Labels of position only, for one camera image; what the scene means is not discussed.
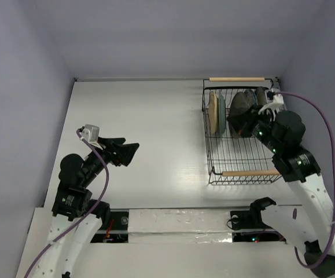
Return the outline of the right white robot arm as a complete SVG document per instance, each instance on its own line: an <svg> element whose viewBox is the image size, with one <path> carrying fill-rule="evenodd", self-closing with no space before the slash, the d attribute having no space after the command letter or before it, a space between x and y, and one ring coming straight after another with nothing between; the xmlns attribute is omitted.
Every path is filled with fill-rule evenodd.
<svg viewBox="0 0 335 278"><path fill-rule="evenodd" d="M272 117L251 108L230 114L227 121L236 135L253 136L272 152L274 167L297 196L312 226L301 225L275 200L263 197L247 211L232 211L229 227L236 231L270 227L303 253L303 267L316 277L335 275L335 201L326 191L314 156L301 145L305 133L301 117L292 111Z"/></svg>

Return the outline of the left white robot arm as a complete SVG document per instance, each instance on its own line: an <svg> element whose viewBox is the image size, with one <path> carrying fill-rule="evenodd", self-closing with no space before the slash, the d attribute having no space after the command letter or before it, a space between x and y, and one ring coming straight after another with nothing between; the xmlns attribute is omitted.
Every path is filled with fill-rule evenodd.
<svg viewBox="0 0 335 278"><path fill-rule="evenodd" d="M91 152L85 158L69 154L60 163L51 226L36 276L75 277L95 234L103 228L109 231L114 222L109 203L93 199L88 187L102 171L108 182L108 165L128 166L139 148L125 138L79 139Z"/></svg>

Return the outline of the grey reindeer plate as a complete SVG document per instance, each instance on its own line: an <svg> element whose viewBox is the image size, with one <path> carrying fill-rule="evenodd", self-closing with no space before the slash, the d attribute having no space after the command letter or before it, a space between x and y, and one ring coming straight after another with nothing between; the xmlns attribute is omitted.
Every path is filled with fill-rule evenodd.
<svg viewBox="0 0 335 278"><path fill-rule="evenodd" d="M249 109L246 104L244 91L236 93L232 99L229 115L227 116L230 134L233 138L240 138L240 132L246 124L245 114Z"/></svg>

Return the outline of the dark grey rimmed plate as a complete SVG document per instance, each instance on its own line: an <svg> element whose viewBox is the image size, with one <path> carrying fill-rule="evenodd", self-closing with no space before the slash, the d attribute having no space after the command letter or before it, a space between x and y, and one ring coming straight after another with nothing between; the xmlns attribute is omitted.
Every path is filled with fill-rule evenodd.
<svg viewBox="0 0 335 278"><path fill-rule="evenodd" d="M256 96L256 103L258 106L262 107L267 104L266 91L267 89L262 86L256 88L255 96Z"/></svg>

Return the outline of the teal plate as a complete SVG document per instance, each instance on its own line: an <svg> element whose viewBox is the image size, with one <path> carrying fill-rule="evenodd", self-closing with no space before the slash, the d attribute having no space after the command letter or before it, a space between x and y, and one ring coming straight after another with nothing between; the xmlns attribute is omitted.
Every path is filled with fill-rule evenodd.
<svg viewBox="0 0 335 278"><path fill-rule="evenodd" d="M218 93L218 119L219 134L222 136L226 131L226 102L221 90Z"/></svg>

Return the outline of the beige bird pattern plate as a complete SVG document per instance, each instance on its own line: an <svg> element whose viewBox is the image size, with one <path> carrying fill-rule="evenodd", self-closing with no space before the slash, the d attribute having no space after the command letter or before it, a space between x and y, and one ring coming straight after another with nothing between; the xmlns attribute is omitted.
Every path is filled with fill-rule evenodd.
<svg viewBox="0 0 335 278"><path fill-rule="evenodd" d="M218 97L214 91L209 92L208 117L210 133L213 135L218 128Z"/></svg>

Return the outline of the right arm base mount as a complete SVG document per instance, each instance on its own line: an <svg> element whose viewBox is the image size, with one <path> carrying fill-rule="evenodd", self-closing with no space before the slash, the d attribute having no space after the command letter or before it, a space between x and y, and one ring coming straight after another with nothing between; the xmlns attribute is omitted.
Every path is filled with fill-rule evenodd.
<svg viewBox="0 0 335 278"><path fill-rule="evenodd" d="M260 213L252 212L250 210L231 211L230 218L227 220L226 224L233 231L267 228L262 222Z"/></svg>

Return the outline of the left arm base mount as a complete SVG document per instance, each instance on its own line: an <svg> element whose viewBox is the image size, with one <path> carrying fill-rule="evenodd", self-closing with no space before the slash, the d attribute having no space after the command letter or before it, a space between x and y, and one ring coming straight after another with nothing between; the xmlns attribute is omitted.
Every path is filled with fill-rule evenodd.
<svg viewBox="0 0 335 278"><path fill-rule="evenodd" d="M127 243L128 210L111 210L109 220L95 233L91 243Z"/></svg>

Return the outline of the blue floral plate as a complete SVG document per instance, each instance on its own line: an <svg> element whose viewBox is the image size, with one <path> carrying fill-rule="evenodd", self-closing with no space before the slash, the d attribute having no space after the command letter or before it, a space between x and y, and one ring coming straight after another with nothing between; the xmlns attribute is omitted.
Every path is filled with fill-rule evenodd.
<svg viewBox="0 0 335 278"><path fill-rule="evenodd" d="M246 89L244 91L244 94L245 94L245 100L246 100L246 104L248 108L258 105L257 97L253 90Z"/></svg>

